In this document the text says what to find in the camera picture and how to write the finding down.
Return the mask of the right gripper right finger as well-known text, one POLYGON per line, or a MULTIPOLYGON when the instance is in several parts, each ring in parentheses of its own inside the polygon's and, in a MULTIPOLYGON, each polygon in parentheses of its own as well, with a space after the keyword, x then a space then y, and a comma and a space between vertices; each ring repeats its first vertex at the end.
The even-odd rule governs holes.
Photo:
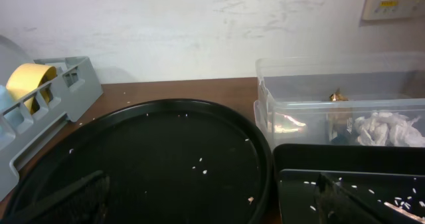
POLYGON ((327 173, 320 173, 313 198, 320 224, 418 223, 385 206, 372 207, 327 173))

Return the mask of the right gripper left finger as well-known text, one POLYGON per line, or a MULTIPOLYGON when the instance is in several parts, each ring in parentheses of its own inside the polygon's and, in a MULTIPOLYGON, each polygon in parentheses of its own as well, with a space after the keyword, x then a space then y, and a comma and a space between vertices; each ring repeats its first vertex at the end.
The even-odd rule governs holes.
POLYGON ((1 220, 1 224, 103 223, 110 177, 95 171, 1 220))

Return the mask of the white tissue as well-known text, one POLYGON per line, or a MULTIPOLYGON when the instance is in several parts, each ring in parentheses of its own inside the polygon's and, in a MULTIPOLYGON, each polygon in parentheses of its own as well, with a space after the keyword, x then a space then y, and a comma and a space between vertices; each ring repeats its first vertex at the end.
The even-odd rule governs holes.
POLYGON ((415 128, 421 116, 409 118, 395 112, 373 112, 355 120, 356 142, 362 146, 424 147, 424 132, 415 128))

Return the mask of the brown gold snack wrapper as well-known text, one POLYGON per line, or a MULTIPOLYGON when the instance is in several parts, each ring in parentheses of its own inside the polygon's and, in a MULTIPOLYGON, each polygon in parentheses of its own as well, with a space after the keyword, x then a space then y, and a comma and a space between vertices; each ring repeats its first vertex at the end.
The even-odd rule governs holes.
POLYGON ((353 109, 350 107, 331 108, 327 114, 328 138, 330 144, 348 146, 353 131, 353 109))

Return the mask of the yellow bowl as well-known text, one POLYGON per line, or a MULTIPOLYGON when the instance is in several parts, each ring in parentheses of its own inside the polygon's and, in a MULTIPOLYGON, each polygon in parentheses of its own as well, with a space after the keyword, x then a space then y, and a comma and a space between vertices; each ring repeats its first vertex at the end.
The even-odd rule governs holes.
POLYGON ((9 77, 6 89, 13 101, 18 101, 44 83, 56 78, 56 68, 45 64, 25 63, 9 77))

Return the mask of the grey round plate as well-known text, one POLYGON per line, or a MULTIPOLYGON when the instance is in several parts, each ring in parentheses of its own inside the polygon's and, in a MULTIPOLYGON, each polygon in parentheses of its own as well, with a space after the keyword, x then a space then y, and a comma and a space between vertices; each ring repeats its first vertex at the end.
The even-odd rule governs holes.
POLYGON ((34 60, 16 43, 1 35, 0 38, 0 82, 6 86, 9 77, 22 64, 34 63, 34 60))

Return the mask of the clear plastic waste bin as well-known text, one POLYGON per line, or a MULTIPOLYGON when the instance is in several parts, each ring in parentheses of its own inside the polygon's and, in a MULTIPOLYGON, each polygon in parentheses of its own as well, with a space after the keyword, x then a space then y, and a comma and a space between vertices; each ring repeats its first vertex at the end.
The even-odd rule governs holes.
POLYGON ((327 114, 353 109, 355 120, 373 112, 395 112, 421 120, 424 132, 424 54, 263 58, 256 63, 256 123, 271 148, 281 144, 330 144, 327 114))

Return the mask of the grey plastic dishwasher rack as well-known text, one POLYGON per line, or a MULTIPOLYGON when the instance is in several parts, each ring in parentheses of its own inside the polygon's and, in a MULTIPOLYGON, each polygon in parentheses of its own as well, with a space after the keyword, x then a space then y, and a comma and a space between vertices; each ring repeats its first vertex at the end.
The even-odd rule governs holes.
POLYGON ((66 69, 59 70, 55 78, 1 111, 1 199, 19 183, 19 170, 67 122, 77 122, 103 93, 86 56, 35 62, 41 65, 62 63, 66 69))

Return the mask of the black rectangular tray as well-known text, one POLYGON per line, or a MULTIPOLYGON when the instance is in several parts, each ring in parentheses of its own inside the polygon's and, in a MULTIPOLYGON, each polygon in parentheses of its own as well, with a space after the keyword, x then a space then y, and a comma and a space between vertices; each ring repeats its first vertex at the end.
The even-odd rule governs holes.
POLYGON ((384 202, 424 218, 424 149, 284 144, 274 152, 283 223, 319 223, 313 198, 318 175, 372 207, 384 202))

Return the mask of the round black serving tray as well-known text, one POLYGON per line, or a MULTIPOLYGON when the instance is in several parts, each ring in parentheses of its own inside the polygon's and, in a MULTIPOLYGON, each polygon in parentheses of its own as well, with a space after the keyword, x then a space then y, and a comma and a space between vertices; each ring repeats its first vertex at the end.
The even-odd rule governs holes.
POLYGON ((123 108, 77 129, 14 189, 5 217, 102 171, 99 223, 259 223, 271 152, 261 131, 213 102, 167 99, 123 108))

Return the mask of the wall control panel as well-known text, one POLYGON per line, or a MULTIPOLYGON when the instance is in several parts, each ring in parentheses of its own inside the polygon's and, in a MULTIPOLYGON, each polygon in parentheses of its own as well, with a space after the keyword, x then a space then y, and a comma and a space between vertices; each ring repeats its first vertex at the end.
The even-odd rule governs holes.
POLYGON ((365 0, 363 21, 409 19, 424 16, 424 0, 365 0))

